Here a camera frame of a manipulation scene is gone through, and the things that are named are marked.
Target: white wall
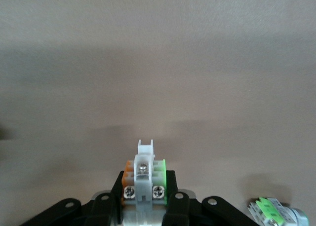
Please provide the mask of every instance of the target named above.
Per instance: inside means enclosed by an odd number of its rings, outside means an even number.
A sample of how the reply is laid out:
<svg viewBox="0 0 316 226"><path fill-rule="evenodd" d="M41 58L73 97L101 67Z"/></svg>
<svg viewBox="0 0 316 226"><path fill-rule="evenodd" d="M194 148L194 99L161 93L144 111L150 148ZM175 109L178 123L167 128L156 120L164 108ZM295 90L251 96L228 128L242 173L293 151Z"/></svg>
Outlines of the white wall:
<svg viewBox="0 0 316 226"><path fill-rule="evenodd" d="M316 223L316 0L0 0L0 225L112 187L154 139L178 185Z"/></svg>

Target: screw head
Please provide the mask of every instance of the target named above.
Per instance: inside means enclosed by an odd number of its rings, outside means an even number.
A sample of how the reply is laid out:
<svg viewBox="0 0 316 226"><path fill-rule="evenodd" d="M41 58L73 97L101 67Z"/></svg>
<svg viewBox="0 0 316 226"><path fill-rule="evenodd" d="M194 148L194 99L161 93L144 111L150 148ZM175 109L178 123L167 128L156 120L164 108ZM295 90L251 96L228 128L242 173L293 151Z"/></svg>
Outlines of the screw head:
<svg viewBox="0 0 316 226"><path fill-rule="evenodd" d="M210 205L217 205L217 201L213 198L210 198L207 203L209 203Z"/></svg>
<svg viewBox="0 0 316 226"><path fill-rule="evenodd" d="M124 188L124 194L125 199L133 199L135 198L135 188L133 186L126 186Z"/></svg>
<svg viewBox="0 0 316 226"><path fill-rule="evenodd" d="M270 219L269 224L270 224L271 226L278 226L277 221L275 221L274 219Z"/></svg>
<svg viewBox="0 0 316 226"><path fill-rule="evenodd" d="M146 173L148 171L148 166L145 163L141 163L139 165L139 172L140 173Z"/></svg>
<svg viewBox="0 0 316 226"><path fill-rule="evenodd" d="M177 194L175 195L175 197L176 197L177 199L182 199L182 198L183 198L183 194L182 194L182 193L177 193Z"/></svg>
<svg viewBox="0 0 316 226"><path fill-rule="evenodd" d="M153 198L154 199L164 198L164 187L163 186L154 186L153 187Z"/></svg>

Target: terminal connector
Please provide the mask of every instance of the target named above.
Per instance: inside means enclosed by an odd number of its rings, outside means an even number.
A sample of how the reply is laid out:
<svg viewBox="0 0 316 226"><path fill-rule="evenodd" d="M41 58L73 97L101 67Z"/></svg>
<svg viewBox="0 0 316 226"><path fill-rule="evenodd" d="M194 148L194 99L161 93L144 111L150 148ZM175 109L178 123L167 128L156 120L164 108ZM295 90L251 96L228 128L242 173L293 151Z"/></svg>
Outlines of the terminal connector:
<svg viewBox="0 0 316 226"><path fill-rule="evenodd" d="M250 213L260 226L309 226L304 212L284 207L275 198L262 198L251 202Z"/></svg>
<svg viewBox="0 0 316 226"><path fill-rule="evenodd" d="M126 163L122 177L124 225L159 225L166 211L165 160L155 160L154 145L138 142L138 154Z"/></svg>

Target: white terminal block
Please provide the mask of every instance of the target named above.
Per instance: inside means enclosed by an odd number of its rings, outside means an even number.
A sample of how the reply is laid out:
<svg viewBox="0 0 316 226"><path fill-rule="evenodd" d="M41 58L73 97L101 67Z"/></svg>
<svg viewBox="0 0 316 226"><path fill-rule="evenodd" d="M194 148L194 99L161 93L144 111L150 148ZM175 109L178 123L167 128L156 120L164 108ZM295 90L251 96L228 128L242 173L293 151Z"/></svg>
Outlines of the white terminal block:
<svg viewBox="0 0 316 226"><path fill-rule="evenodd" d="M151 140L150 145L142 145L138 142L138 154L134 159L134 187L136 192L136 210L148 211L153 208L153 162L154 145Z"/></svg>
<svg viewBox="0 0 316 226"><path fill-rule="evenodd" d="M166 164L154 160L154 146L138 142L134 160L127 161L123 185L124 226L160 226L166 212Z"/></svg>

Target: green terminal block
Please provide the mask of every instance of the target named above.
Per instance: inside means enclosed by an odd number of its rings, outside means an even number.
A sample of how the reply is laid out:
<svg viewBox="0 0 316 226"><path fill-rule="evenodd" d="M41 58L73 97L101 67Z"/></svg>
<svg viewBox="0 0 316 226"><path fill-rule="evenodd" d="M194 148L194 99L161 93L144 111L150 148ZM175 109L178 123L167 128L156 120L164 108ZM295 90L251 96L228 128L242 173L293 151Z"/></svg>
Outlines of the green terminal block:
<svg viewBox="0 0 316 226"><path fill-rule="evenodd" d="M267 199L260 197L256 203L266 219L277 222L278 225L284 224L284 218L280 215L274 205Z"/></svg>
<svg viewBox="0 0 316 226"><path fill-rule="evenodd" d="M303 211L281 205L275 198L262 198L251 202L248 207L260 226L309 226Z"/></svg>
<svg viewBox="0 0 316 226"><path fill-rule="evenodd" d="M163 179L163 186L166 186L164 191L167 192L167 168L166 168L166 160L162 160L162 179ZM164 203L167 204L167 194L164 195Z"/></svg>

